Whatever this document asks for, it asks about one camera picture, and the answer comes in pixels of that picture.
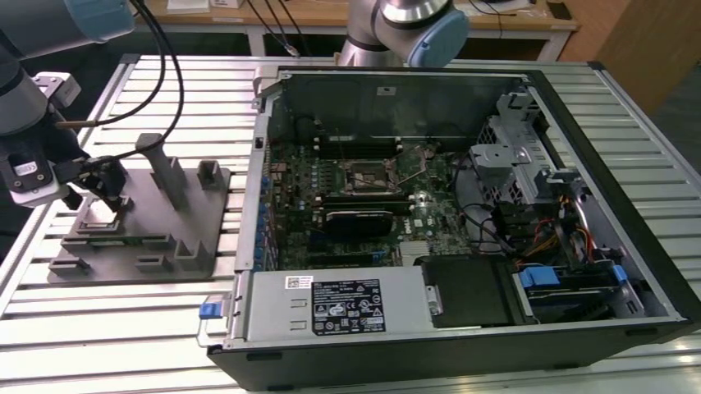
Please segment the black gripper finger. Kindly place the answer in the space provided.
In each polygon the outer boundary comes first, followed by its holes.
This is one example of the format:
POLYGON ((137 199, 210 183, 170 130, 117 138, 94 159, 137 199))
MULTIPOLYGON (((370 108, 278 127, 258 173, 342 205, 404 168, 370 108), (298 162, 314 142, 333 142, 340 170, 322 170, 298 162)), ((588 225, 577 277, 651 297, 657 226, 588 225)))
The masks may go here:
POLYGON ((65 184, 69 194, 63 197, 63 202, 70 210, 78 210, 86 198, 86 187, 82 181, 73 181, 65 184))
POLYGON ((123 197, 121 193, 126 185, 126 169, 121 161, 111 161, 102 165, 102 182, 103 182, 103 201, 107 207, 118 212, 122 204, 123 197))

